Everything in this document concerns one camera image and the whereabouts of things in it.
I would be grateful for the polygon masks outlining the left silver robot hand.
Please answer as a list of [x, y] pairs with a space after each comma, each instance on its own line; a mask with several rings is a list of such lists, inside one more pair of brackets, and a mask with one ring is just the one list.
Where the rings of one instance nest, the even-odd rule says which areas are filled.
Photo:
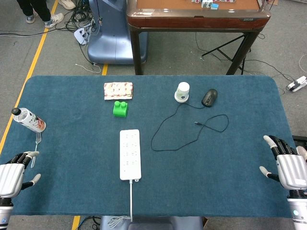
[[24, 172], [39, 151], [26, 151], [16, 154], [11, 160], [0, 165], [0, 198], [14, 198], [21, 190], [34, 186], [40, 179], [37, 174], [32, 180], [23, 182]]

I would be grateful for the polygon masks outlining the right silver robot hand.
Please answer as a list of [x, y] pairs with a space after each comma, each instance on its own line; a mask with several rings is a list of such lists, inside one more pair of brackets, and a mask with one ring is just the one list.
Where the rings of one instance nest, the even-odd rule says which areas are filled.
[[260, 166], [260, 171], [267, 178], [280, 182], [287, 190], [307, 189], [307, 150], [299, 146], [296, 149], [290, 147], [284, 140], [275, 136], [263, 136], [269, 145], [275, 161], [278, 173], [273, 174], [265, 167]]

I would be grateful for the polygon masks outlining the white power strip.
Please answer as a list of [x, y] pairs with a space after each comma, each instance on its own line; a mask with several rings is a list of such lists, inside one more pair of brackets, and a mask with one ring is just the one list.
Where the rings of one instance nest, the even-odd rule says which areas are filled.
[[136, 182], [142, 177], [138, 129], [121, 130], [119, 133], [119, 176], [123, 181]]

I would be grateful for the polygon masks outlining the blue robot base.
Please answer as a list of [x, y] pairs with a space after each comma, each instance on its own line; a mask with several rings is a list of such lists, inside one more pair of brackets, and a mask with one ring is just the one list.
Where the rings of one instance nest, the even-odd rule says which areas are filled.
[[88, 57], [93, 63], [132, 65], [127, 0], [89, 0], [97, 32], [90, 35]]

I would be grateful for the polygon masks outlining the metal fork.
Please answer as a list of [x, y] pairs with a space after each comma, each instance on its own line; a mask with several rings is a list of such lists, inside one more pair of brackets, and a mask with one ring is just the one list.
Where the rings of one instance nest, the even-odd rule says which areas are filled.
[[[41, 133], [37, 132], [36, 133], [36, 140], [35, 140], [35, 151], [37, 151], [37, 146], [41, 142], [41, 139], [42, 139]], [[33, 159], [32, 159], [31, 168], [34, 168], [34, 166], [35, 166], [35, 158], [36, 158], [36, 156], [34, 156]]]

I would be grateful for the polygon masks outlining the plastic bottle black cap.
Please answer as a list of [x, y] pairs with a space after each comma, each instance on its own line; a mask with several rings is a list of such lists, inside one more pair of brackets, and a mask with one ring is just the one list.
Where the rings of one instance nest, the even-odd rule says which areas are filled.
[[13, 114], [14, 121], [36, 133], [43, 132], [47, 127], [43, 119], [36, 116], [33, 112], [31, 112], [27, 108], [16, 107], [12, 109], [11, 113]]

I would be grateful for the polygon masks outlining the blue table cloth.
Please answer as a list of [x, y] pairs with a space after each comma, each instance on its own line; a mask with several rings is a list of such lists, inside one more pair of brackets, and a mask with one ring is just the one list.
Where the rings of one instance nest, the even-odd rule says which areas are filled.
[[[132, 82], [133, 98], [105, 100], [104, 83]], [[175, 100], [189, 84], [185, 103]], [[201, 101], [216, 89], [212, 107]], [[127, 117], [113, 115], [127, 102]], [[34, 168], [38, 184], [14, 200], [16, 215], [290, 217], [288, 192], [264, 135], [293, 145], [275, 81], [267, 76], [35, 76], [19, 105], [46, 122]], [[119, 133], [140, 132], [142, 177], [119, 176]], [[0, 164], [35, 149], [12, 122]]]

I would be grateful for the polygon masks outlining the white floor socket strip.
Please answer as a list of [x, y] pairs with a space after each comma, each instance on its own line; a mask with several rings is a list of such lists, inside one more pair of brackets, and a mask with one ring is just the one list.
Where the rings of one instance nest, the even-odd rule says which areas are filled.
[[296, 92], [307, 86], [307, 77], [302, 76], [286, 86], [286, 90]]
[[88, 25], [77, 29], [73, 35], [80, 45], [86, 45], [89, 42], [91, 32], [92, 27]]

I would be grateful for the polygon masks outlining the black computer mouse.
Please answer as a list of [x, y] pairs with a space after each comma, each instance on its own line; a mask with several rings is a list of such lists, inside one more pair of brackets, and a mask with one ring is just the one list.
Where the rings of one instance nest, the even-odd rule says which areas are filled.
[[205, 107], [212, 107], [215, 100], [217, 99], [218, 92], [216, 89], [209, 89], [204, 95], [201, 103]]

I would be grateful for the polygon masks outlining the green toy building block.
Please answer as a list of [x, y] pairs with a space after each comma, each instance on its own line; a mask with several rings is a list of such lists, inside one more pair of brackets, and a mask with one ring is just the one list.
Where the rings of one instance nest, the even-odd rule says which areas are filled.
[[127, 117], [129, 105], [127, 102], [114, 102], [113, 115], [115, 117]]

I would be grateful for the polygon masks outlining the upturned white paper cup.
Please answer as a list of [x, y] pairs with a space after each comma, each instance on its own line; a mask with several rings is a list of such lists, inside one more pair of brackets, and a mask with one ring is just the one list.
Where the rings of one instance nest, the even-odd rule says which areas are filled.
[[175, 91], [174, 98], [179, 103], [185, 103], [189, 98], [189, 84], [187, 82], [180, 82]]

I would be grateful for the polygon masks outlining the red white snack packet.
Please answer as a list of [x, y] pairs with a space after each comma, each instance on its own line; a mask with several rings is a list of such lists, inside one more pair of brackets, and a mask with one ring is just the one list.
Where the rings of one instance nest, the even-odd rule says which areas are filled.
[[129, 100], [133, 98], [132, 82], [106, 82], [104, 83], [105, 100]]

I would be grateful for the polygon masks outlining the person in black trousers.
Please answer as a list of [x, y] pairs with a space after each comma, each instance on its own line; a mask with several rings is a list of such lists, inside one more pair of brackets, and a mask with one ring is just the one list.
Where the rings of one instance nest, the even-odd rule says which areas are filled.
[[32, 24], [35, 22], [35, 17], [38, 15], [44, 22], [47, 29], [61, 23], [64, 19], [62, 13], [51, 15], [47, 7], [46, 0], [16, 0], [26, 16], [26, 22]]

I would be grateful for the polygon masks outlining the brown mahjong table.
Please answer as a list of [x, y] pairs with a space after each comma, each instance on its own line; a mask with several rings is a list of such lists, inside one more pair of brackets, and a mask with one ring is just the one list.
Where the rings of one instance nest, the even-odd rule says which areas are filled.
[[241, 33], [243, 40], [231, 58], [233, 75], [263, 30], [271, 12], [266, 0], [222, 0], [218, 9], [192, 0], [127, 0], [127, 23], [136, 75], [142, 75], [139, 34], [142, 32]]

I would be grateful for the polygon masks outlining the person with white shoe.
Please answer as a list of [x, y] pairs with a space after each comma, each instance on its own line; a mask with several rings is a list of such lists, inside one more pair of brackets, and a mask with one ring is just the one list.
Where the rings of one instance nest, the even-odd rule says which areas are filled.
[[58, 3], [65, 8], [66, 10], [73, 10], [75, 9], [76, 5], [72, 0], [58, 0]]

